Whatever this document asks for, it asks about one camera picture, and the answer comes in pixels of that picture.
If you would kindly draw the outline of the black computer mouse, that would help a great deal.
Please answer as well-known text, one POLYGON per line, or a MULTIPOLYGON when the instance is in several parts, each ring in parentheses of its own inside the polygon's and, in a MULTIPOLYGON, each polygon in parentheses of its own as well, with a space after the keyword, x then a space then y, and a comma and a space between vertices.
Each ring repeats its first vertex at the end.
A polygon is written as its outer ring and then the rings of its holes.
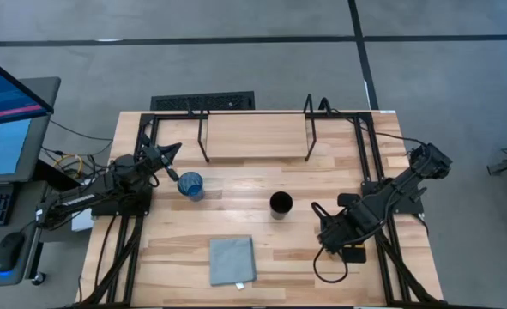
POLYGON ((25 239, 24 233, 13 232, 0 241, 0 272, 10 271, 16 266, 25 239))

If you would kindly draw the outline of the folded grey cloth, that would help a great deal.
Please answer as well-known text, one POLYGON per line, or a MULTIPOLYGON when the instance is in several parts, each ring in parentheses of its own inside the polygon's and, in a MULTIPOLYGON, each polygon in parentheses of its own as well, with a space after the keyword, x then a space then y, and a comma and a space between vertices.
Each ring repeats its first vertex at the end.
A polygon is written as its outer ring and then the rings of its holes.
POLYGON ((257 267, 251 236, 209 241, 209 282, 211 286, 253 282, 257 267))

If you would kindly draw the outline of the black floor vent grille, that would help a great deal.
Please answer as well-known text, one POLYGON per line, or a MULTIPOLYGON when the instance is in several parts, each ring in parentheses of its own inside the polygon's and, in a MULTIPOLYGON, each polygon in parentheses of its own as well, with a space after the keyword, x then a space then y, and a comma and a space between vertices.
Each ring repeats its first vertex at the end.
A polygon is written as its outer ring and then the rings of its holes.
POLYGON ((151 111, 255 110, 253 91, 153 96, 151 111))

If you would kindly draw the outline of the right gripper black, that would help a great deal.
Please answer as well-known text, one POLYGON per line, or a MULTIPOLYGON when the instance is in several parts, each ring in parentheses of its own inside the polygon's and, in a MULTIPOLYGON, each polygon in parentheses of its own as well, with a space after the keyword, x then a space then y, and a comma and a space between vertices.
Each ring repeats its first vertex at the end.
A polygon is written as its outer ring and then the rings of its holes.
POLYGON ((357 229, 347 210, 331 215, 317 202, 312 202, 311 208, 320 220, 318 243, 327 253, 337 253, 345 245, 357 245, 365 242, 364 233, 357 229))

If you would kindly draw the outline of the black aluminium table frame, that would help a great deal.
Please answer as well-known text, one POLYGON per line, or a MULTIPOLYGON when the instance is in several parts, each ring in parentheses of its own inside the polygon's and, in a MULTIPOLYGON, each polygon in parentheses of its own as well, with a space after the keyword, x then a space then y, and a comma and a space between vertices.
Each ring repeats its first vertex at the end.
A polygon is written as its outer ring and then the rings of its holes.
POLYGON ((204 179, 205 197, 192 202, 164 174, 154 189, 149 214, 142 222, 133 282, 118 277, 109 306, 347 306, 382 305, 400 299, 400 279, 390 262, 381 262, 373 240, 366 243, 364 264, 348 267, 320 252, 319 220, 311 210, 318 202, 337 207, 342 192, 357 193, 364 172, 382 170, 396 176, 407 166, 400 126, 391 112, 364 112, 378 137, 357 137, 342 115, 316 112, 317 143, 311 158, 205 161, 197 142, 199 120, 185 112, 161 112, 153 128, 162 145, 181 142, 174 161, 179 172, 194 171, 204 179), (288 193, 293 207, 282 219, 270 214, 269 199, 288 193), (211 239, 251 236, 257 279, 238 290, 209 283, 211 239))

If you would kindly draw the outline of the grey framed monitor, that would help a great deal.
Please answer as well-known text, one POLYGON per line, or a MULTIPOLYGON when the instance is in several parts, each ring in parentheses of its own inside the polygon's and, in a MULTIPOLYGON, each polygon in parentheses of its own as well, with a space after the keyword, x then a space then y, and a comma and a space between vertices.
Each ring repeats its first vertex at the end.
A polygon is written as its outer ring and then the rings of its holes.
POLYGON ((33 178, 49 116, 0 124, 0 183, 33 178))

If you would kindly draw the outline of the black plastic cup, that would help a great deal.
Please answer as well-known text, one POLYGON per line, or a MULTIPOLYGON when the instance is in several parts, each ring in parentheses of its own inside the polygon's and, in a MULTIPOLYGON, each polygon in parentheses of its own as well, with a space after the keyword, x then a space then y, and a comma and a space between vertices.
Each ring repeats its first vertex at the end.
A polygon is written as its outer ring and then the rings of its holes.
POLYGON ((269 206, 272 218, 282 220, 293 207, 293 199, 288 193, 277 191, 269 199, 269 206))

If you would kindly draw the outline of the black framed screen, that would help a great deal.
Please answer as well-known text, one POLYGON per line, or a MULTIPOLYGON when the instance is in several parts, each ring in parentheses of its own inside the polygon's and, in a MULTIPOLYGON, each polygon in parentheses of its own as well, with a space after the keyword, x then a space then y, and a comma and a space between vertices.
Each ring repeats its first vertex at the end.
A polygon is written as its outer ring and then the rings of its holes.
POLYGON ((0 124, 53 113, 51 105, 0 66, 0 124))

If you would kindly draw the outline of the wooden shelf with black legs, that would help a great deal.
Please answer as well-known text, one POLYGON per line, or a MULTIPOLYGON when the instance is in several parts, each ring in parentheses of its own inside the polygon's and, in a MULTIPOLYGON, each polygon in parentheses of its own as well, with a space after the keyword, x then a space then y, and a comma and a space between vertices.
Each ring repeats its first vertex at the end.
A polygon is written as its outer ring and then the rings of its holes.
POLYGON ((301 112, 214 113, 202 109, 197 142, 205 161, 298 159, 308 161, 317 143, 312 96, 301 112))

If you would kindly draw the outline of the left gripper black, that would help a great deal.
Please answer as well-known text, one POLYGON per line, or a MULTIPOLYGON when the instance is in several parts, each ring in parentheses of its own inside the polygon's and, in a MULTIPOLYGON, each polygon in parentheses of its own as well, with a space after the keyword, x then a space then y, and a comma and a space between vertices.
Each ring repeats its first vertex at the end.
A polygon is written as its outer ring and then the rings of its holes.
POLYGON ((165 170, 172 181, 178 181, 179 176, 173 169, 172 163, 181 149, 182 143, 177 142, 168 146, 148 146, 142 149, 143 158, 139 161, 139 170, 155 173, 165 170))

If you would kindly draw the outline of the black block with yellow strip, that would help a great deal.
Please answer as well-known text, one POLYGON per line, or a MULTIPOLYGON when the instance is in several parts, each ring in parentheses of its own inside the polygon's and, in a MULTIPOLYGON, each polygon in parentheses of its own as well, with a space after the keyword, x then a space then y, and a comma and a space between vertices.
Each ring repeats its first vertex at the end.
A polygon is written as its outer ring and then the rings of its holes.
POLYGON ((364 264, 366 262, 366 249, 364 244, 345 245, 341 249, 345 262, 350 264, 364 264))

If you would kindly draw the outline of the blue faceted plastic cup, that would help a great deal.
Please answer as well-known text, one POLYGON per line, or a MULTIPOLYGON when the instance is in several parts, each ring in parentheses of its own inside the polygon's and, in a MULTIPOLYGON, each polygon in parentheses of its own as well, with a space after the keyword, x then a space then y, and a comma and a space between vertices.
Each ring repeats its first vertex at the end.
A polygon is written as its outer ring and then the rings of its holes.
POLYGON ((178 191, 188 197, 191 201, 197 202, 204 198, 203 178, 199 173, 183 173, 178 182, 178 191))

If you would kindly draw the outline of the small white box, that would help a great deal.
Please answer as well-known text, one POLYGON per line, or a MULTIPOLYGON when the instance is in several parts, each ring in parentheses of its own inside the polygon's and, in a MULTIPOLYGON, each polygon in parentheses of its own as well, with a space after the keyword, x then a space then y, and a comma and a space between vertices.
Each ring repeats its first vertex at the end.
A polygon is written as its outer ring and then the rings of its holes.
POLYGON ((92 219, 91 209, 85 209, 72 219, 71 230, 73 232, 88 230, 93 227, 93 224, 94 220, 92 219))

